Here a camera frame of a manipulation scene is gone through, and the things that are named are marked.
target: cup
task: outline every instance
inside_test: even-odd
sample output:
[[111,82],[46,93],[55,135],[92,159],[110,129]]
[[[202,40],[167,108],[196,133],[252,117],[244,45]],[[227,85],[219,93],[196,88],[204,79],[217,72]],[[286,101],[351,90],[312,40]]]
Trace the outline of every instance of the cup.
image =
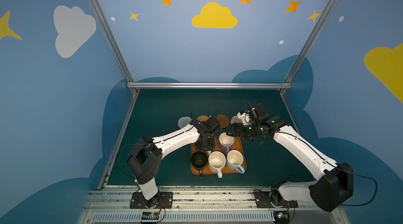
[[234,145],[234,137],[233,136],[227,136],[227,134],[221,133],[219,136],[219,146],[220,150],[224,151],[226,154],[231,150],[232,146]]
[[245,169],[241,166],[243,163],[242,153],[237,150],[232,150],[227,154],[227,166],[231,170],[235,170],[241,174],[245,173]]
[[222,170],[225,166],[225,156],[220,151],[211,152],[208,156],[208,167],[210,171],[217,173],[219,178],[222,178]]
[[203,169],[208,163],[207,155],[203,151],[196,151],[190,158],[192,165],[199,170],[200,177],[203,177]]

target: green table surface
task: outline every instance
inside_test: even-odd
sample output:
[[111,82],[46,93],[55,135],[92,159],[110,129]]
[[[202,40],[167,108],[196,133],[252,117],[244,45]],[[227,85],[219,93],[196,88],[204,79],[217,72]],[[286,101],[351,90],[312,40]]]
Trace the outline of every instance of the green table surface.
[[[178,120],[182,116],[196,117],[218,114],[228,118],[241,109],[248,108],[239,99],[244,97],[252,105],[261,103],[267,113],[281,116],[292,125],[290,116],[277,90],[229,90],[229,89],[145,89],[141,90],[130,117],[120,148],[136,143],[142,135],[162,136],[179,129]],[[313,181],[310,172],[283,146],[269,139],[258,137],[254,141],[242,140],[247,165],[244,174],[216,174],[200,178],[191,172],[190,145],[184,146],[162,162],[156,183],[158,186],[273,186],[280,181]],[[121,149],[117,155],[121,169],[133,175],[125,160],[133,146]],[[136,185],[133,178],[125,175],[114,165],[108,185]]]

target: black mug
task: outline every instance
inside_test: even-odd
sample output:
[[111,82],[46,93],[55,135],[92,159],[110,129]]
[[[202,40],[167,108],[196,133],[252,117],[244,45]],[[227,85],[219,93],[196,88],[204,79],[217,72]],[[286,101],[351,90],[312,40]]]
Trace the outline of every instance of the black mug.
[[200,177],[203,177],[203,168],[208,164],[207,154],[203,151],[196,151],[190,158],[192,165],[199,170]]

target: blue wall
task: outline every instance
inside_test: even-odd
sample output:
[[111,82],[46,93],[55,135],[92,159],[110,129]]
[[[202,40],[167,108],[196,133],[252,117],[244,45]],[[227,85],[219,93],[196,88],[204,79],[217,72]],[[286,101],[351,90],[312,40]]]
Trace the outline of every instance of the blue wall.
[[[307,18],[326,2],[292,0],[301,4],[295,13],[285,12],[290,1],[171,0],[169,6],[163,0],[99,0],[134,80],[179,82],[282,82],[292,61],[277,75],[262,72],[299,53],[314,25]],[[237,25],[193,26],[209,2],[228,7]],[[138,21],[129,19],[130,12],[139,14]]]
[[132,98],[98,24],[59,55],[59,5],[94,16],[87,0],[0,0],[0,223],[75,223]]
[[[401,223],[403,218],[403,207],[389,205],[403,197],[403,104],[364,64],[375,47],[393,49],[403,43],[399,2],[340,0],[284,95],[302,136],[378,181],[371,204],[345,207],[352,224],[373,223],[373,214],[385,205],[393,214],[380,214],[380,223]],[[354,179],[354,196],[346,204],[370,200],[373,181]]]

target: orange serving tray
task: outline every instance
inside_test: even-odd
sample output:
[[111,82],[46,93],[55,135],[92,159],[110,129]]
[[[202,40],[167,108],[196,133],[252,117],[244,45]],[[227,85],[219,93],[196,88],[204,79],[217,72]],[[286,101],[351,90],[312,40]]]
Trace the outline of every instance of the orange serving tray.
[[[242,149],[241,140],[240,140],[238,137],[235,137],[235,139],[234,139],[234,145],[232,146],[232,149],[231,149],[231,150],[237,150],[237,151],[239,151],[239,152],[242,154],[242,156],[243,156],[243,163],[241,164],[241,166],[246,170],[245,155],[243,154],[243,149]],[[220,151],[220,152],[223,153],[223,154],[225,155],[225,157],[226,157],[225,152],[220,149],[220,146],[219,146],[219,138],[218,138],[217,136],[216,136],[216,148],[214,149],[214,151]],[[190,156],[192,156],[194,152],[196,152],[195,146],[194,146],[194,144],[191,144]],[[192,164],[190,164],[190,167],[191,167],[192,173],[193,173],[194,175],[199,175],[199,170],[198,170],[198,169],[194,168]],[[230,168],[228,168],[227,165],[225,165],[225,166],[224,166],[224,169],[222,170],[222,173],[224,174],[224,173],[239,173],[239,172],[237,172],[237,171],[235,171],[235,170],[231,170]],[[210,169],[209,169],[209,167],[208,167],[208,164],[207,164],[207,165],[204,167],[204,169],[203,169],[203,175],[209,175],[209,174],[217,174],[217,173],[214,173],[214,172],[210,171]]]

